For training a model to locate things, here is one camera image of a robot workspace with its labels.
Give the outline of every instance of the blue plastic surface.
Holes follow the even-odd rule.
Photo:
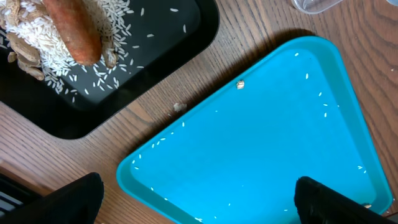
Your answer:
[[[125,192],[177,223],[294,224],[304,175],[377,213],[392,203],[338,49],[319,37],[279,47],[116,174]]]

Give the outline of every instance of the wooden table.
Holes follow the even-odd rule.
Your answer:
[[[87,137],[64,141],[0,103],[0,168],[48,194],[89,172],[101,174],[105,200],[97,222],[170,223],[126,195],[115,172],[123,158],[280,44],[302,35],[340,50],[394,194],[398,194],[398,7],[385,0],[343,1],[309,16],[289,0],[217,0],[221,24],[200,55]],[[398,212],[396,203],[389,212]]]

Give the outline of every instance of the tray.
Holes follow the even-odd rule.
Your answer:
[[[0,49],[3,69],[0,100],[56,137],[81,138],[207,48],[220,21],[214,0],[131,1],[129,7],[135,10],[134,14],[124,16],[126,25],[132,24],[132,37],[127,37],[127,47],[124,47],[129,56],[119,60],[128,65],[127,72],[118,67],[106,80],[113,86],[113,77],[116,77],[118,89],[93,88],[93,82],[98,81],[93,67],[86,67],[88,73],[85,73],[80,66],[75,66],[69,74],[77,74],[77,82],[68,76],[61,79],[64,91],[76,89],[78,94],[58,95],[47,82],[30,77],[16,63],[7,63],[10,49]],[[145,8],[144,16],[140,15],[142,8]],[[178,13],[171,12],[170,8],[177,8]],[[129,66],[132,58],[134,64]],[[106,72],[102,64],[98,65],[100,72]]]
[[[116,173],[127,194],[177,223],[300,223],[293,198],[305,175],[377,213],[392,203],[338,49],[319,37],[279,47]]]

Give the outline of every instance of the pile of rice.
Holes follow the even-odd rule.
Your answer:
[[[123,16],[134,13],[129,8],[130,0],[83,0],[95,27],[103,40],[103,47],[108,52],[117,52],[123,59],[125,51],[122,48],[125,37],[131,35],[131,25],[124,25]],[[33,11],[36,4],[42,4],[41,0],[21,0],[21,8]],[[0,0],[0,6],[5,6],[6,0]],[[3,9],[1,14],[9,14]],[[46,81],[52,80],[56,83],[57,93],[62,91],[63,82],[59,82],[61,75],[67,75],[70,67],[78,65],[63,43],[58,30],[55,28],[49,16],[39,17],[32,22],[20,22],[18,26],[6,24],[6,32],[13,32],[22,37],[25,41],[40,52],[41,67]]]

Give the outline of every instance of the black plastic surface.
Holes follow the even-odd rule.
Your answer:
[[[77,82],[62,77],[63,91],[78,90],[72,103],[73,94],[56,94],[46,82],[22,72],[16,63],[9,64],[9,51],[1,49],[0,100],[58,138],[81,138],[207,48],[220,23],[214,0],[132,1],[130,7],[135,13],[124,16],[124,20],[125,25],[132,25],[132,37],[123,46],[129,56],[119,63],[129,65],[133,58],[134,64],[127,72],[118,67],[109,75],[109,84],[113,77],[119,80],[117,90],[93,88],[93,82],[98,81],[93,69],[87,67],[85,73],[76,66],[69,75],[78,74]],[[141,8],[145,9],[144,16],[140,15]],[[171,13],[170,8],[179,11]],[[187,33],[183,32],[184,24]],[[105,72],[102,64],[98,65],[98,70]]]

